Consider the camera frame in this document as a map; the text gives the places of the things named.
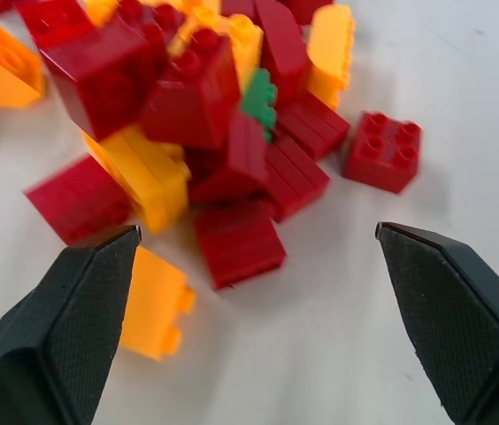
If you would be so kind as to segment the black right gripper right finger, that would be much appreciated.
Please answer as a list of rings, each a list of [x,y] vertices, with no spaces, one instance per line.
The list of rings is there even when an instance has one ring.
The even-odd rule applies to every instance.
[[[469,245],[381,222],[403,325],[455,424],[499,424],[499,276]]]

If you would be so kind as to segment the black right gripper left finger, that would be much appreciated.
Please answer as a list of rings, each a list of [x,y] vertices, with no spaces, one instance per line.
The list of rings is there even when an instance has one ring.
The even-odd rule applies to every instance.
[[[119,345],[137,225],[64,248],[0,319],[0,424],[90,424]]]

